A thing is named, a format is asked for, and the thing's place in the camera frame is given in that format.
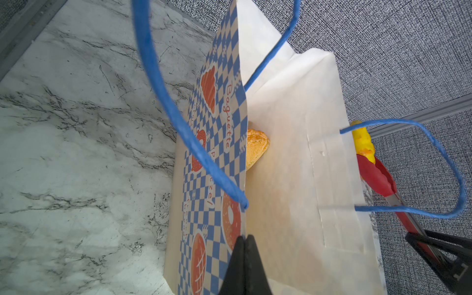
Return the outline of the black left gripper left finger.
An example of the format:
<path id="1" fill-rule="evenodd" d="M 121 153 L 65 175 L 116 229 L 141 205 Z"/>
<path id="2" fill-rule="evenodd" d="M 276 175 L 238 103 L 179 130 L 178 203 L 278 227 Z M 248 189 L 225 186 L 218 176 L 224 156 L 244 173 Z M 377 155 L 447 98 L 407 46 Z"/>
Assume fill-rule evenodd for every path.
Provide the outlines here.
<path id="1" fill-rule="evenodd" d="M 219 295 L 245 294 L 245 239 L 236 240 Z"/>

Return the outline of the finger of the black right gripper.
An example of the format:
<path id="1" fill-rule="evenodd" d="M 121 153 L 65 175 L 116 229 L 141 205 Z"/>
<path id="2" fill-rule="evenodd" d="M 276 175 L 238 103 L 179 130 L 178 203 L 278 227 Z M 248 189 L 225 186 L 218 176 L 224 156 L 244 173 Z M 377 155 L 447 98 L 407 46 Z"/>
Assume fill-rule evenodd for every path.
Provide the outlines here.
<path id="1" fill-rule="evenodd" d="M 472 240 L 433 231 L 407 233 L 406 241 L 437 271 L 464 271 L 472 266 Z"/>

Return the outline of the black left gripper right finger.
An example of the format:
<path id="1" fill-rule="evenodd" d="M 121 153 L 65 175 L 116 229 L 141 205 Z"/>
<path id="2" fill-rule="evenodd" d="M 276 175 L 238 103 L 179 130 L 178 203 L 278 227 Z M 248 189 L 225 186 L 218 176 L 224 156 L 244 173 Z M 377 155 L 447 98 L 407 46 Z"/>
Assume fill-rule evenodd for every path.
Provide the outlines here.
<path id="1" fill-rule="evenodd" d="M 245 240 L 245 294 L 272 295 L 253 235 Z"/>

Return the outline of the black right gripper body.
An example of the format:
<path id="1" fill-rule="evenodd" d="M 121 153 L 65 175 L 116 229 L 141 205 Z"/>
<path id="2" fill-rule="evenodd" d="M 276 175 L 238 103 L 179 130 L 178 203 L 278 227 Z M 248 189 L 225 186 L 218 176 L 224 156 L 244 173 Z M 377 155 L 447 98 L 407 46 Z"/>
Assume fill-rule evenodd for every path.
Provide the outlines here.
<path id="1" fill-rule="evenodd" d="M 472 292 L 472 262 L 457 258 L 444 272 L 444 284 L 453 293 Z"/>

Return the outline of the red kitchen tongs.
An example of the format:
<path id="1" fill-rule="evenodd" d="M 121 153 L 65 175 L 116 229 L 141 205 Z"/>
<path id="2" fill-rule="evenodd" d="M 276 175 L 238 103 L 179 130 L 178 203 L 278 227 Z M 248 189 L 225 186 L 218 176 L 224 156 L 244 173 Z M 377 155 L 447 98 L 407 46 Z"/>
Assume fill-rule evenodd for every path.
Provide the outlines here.
<path id="1" fill-rule="evenodd" d="M 398 193 L 397 185 L 391 174 L 380 160 L 375 158 L 376 162 L 372 163 L 365 156 L 357 154 L 356 157 L 360 175 L 373 191 L 384 197 L 390 206 L 397 207 L 406 205 L 403 198 Z M 427 236 L 423 227 L 411 213 L 396 213 L 396 215 L 409 233 Z M 419 243 L 419 247 L 421 250 L 424 250 L 426 256 L 433 263 L 446 264 L 450 262 L 449 258 L 430 245 Z"/>

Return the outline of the checkered paper bag blue handles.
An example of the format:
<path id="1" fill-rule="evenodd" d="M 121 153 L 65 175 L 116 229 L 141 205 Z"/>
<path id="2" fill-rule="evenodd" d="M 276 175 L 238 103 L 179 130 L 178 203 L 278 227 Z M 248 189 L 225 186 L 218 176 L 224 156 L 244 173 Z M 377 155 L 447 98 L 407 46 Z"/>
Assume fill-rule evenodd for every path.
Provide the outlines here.
<path id="1" fill-rule="evenodd" d="M 384 295 L 372 213 L 390 206 L 360 175 L 335 56 L 298 54 L 252 1 L 231 1 L 181 114 L 151 34 L 149 1 L 132 3 L 141 60 L 177 130 L 163 276 L 176 295 L 218 295 L 236 240 L 253 235 L 273 295 Z M 246 169 L 247 133 L 268 150 Z"/>

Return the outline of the triangular tan bread slice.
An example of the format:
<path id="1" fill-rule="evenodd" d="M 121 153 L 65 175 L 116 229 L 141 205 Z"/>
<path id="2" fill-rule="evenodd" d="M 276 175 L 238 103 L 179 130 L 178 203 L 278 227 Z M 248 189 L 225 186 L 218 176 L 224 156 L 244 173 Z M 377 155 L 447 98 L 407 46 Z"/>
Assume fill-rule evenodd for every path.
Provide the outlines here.
<path id="1" fill-rule="evenodd" d="M 259 130 L 249 129 L 247 133 L 246 169 L 249 170 L 268 150 L 270 140 Z"/>

